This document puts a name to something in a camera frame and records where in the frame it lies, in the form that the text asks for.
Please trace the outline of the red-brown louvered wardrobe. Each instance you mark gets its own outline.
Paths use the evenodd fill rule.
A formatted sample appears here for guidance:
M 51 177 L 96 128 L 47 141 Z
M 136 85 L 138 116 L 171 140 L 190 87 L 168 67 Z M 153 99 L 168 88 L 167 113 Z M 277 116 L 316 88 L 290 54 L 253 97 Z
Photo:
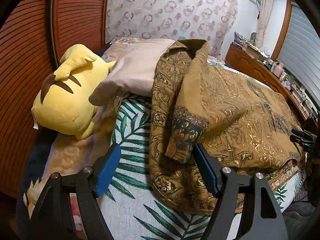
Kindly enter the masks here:
M 31 107 L 74 44 L 105 45 L 107 0 L 1 0 L 1 191 L 18 196 L 37 137 Z

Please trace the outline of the yellow plush toy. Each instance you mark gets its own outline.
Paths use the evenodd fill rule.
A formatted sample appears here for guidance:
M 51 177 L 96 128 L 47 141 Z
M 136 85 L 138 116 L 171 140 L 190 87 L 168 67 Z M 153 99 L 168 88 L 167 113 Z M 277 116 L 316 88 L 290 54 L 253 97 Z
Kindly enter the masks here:
M 83 44 L 68 48 L 60 66 L 45 78 L 34 100 L 33 128 L 49 128 L 79 140 L 89 137 L 97 112 L 89 97 L 113 65 L 113 61 L 105 62 Z

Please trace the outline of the golden brown patterned shirt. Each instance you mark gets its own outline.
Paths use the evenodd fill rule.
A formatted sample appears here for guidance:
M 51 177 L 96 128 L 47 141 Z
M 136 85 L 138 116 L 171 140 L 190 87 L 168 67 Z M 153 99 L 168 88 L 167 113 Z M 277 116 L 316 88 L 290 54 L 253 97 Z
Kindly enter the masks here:
M 160 57 L 152 88 L 149 169 L 166 206 L 210 215 L 209 193 L 191 155 L 200 143 L 238 174 L 261 172 L 273 191 L 304 168 L 305 153 L 290 141 L 299 128 L 284 97 L 208 63 L 205 40 L 176 41 Z

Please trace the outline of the pink bottle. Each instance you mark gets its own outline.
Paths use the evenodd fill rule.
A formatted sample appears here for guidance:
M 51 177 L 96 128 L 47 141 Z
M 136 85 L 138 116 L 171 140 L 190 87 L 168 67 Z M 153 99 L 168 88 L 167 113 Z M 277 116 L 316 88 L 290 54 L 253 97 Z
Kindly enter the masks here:
M 282 73 L 284 71 L 284 65 L 281 62 L 276 62 L 274 65 L 273 69 L 273 74 L 277 77 L 280 78 Z

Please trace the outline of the floral bedspread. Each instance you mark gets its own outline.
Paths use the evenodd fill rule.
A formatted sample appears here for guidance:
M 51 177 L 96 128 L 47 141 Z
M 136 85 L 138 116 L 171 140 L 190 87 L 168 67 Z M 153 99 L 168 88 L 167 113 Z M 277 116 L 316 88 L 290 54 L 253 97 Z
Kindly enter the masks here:
M 129 44 L 141 41 L 140 38 L 119 38 L 112 41 L 103 55 L 96 54 L 105 62 L 113 61 L 115 64 Z M 23 190 L 23 203 L 29 213 L 33 212 L 41 191 L 53 172 L 75 174 L 83 166 L 92 165 L 107 152 L 124 94 L 119 90 L 104 105 L 96 106 L 97 112 L 92 118 L 94 130 L 86 139 L 79 140 L 73 135 L 40 127 L 38 142 L 30 160 L 30 181 Z

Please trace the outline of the beige pillow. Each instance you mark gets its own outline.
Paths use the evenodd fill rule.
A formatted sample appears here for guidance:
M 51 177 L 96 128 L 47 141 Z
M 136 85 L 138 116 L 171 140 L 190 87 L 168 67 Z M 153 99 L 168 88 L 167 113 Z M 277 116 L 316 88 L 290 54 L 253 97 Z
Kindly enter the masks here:
M 171 39 L 156 38 L 129 44 L 112 67 L 111 73 L 90 95 L 90 103 L 102 106 L 119 90 L 151 96 L 156 65 L 174 43 Z

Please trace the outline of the grey window roller blind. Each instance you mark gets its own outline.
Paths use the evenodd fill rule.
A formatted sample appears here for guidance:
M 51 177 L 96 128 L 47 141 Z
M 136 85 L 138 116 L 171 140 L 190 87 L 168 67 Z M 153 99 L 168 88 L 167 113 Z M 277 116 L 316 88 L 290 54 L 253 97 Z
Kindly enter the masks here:
M 319 104 L 319 36 L 296 3 L 292 3 L 289 26 L 278 61 L 306 88 Z

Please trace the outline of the beige tied window curtain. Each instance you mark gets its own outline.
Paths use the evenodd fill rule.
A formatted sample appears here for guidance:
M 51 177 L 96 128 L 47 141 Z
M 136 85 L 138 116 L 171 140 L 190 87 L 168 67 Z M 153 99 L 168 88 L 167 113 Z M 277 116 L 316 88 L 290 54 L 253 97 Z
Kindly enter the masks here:
M 271 17 L 273 3 L 274 3 L 274 0 L 261 0 L 258 29 L 257 29 L 256 39 L 255 39 L 255 46 L 257 48 L 261 48 L 263 46 L 265 31 L 267 29 L 267 26 Z

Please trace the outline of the brown wooden sideboard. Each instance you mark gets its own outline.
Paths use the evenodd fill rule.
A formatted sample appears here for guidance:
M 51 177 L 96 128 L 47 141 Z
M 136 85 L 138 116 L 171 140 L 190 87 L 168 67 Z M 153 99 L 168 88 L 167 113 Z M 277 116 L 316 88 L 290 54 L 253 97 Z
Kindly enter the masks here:
M 275 92 L 282 94 L 301 125 L 305 123 L 314 123 L 316 125 L 313 119 L 307 117 L 296 98 L 280 83 L 279 79 L 263 64 L 251 58 L 245 51 L 234 44 L 230 44 L 225 62 L 233 69 L 253 77 L 272 88 Z

